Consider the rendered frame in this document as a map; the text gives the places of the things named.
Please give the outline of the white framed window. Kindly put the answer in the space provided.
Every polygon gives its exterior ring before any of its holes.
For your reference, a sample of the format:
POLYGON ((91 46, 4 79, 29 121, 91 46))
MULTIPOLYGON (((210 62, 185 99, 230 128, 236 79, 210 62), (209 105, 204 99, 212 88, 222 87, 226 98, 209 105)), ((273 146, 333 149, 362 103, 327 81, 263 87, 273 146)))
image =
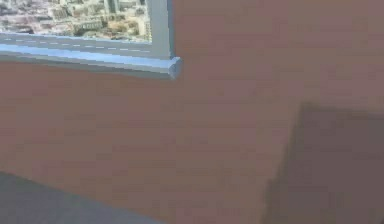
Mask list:
POLYGON ((174 79, 172 0, 0 0, 0 60, 174 79))

